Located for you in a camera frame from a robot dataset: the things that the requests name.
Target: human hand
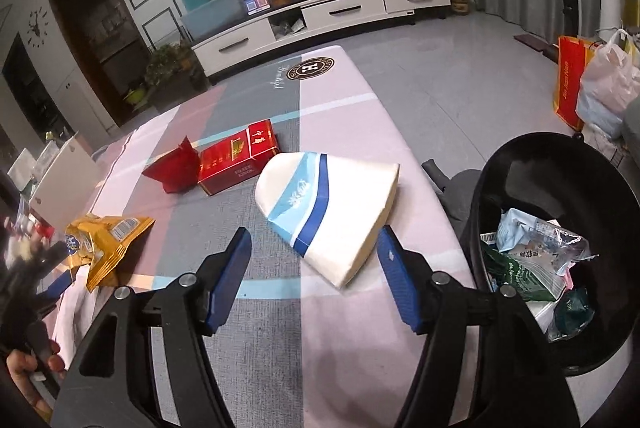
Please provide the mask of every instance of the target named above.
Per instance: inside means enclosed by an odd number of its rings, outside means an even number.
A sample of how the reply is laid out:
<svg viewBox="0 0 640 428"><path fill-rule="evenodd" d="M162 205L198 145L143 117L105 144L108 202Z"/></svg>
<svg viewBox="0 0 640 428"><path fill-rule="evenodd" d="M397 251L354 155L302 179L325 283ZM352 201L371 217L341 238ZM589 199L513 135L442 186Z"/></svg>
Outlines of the human hand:
<svg viewBox="0 0 640 428"><path fill-rule="evenodd" d="M53 355L47 360L47 366L52 372L57 372L61 378L64 378L65 362L58 355L60 346L54 341L50 342L50 344ZM36 358L20 350L14 350L6 358L6 366L11 379L28 403L45 416L51 415L51 408L29 379L30 373L35 372L36 368L38 368Z"/></svg>

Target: yellow snack bag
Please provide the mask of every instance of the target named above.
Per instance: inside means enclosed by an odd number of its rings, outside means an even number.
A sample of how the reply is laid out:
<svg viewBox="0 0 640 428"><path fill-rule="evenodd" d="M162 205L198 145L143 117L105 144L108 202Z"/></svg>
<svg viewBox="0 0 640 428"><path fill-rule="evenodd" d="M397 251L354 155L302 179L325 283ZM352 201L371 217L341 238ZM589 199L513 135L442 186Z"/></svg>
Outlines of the yellow snack bag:
<svg viewBox="0 0 640 428"><path fill-rule="evenodd" d="M115 267L130 244L155 220L148 217L97 217L87 214L66 227L67 265L91 264L86 288L117 286Z"/></svg>

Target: round black logo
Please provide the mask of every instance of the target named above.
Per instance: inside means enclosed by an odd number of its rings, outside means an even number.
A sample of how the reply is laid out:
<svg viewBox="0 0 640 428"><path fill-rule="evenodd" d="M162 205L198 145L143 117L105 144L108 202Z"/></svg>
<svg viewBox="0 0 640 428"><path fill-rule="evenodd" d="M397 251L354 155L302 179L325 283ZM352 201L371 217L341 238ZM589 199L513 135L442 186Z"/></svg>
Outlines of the round black logo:
<svg viewBox="0 0 640 428"><path fill-rule="evenodd" d="M287 78L290 80L306 80L324 74L334 66L333 58L311 58L289 69Z"/></svg>

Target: wall clock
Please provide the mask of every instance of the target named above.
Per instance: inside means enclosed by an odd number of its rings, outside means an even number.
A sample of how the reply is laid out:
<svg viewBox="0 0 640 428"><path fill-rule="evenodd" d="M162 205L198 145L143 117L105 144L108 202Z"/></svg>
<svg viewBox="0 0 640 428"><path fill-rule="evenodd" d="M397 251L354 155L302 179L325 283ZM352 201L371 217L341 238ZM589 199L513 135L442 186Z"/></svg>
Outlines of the wall clock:
<svg viewBox="0 0 640 428"><path fill-rule="evenodd" d="M29 35L27 45L37 48L44 45L44 37L47 35L47 25L49 25L49 22L46 20L48 13L49 11L47 10L42 11L42 6L36 11L31 11L29 15L29 29L27 29L27 34Z"/></svg>

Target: blue gripper pad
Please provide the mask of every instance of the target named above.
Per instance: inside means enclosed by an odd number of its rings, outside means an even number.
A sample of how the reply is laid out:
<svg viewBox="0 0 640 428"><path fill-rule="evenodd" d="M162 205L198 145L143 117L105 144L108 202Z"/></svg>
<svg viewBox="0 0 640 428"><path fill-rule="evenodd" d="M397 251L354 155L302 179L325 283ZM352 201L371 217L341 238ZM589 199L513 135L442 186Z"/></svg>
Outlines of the blue gripper pad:
<svg viewBox="0 0 640 428"><path fill-rule="evenodd" d="M209 297L209 314L206 323L213 332L226 323L251 258L251 234L242 228L242 232L236 233L236 236L227 248L230 249L229 261Z"/></svg>
<svg viewBox="0 0 640 428"><path fill-rule="evenodd" d="M419 293L404 263L404 249L390 226L384 226L380 230L377 250L386 282L391 288L402 321L409 325L413 332L422 331Z"/></svg>

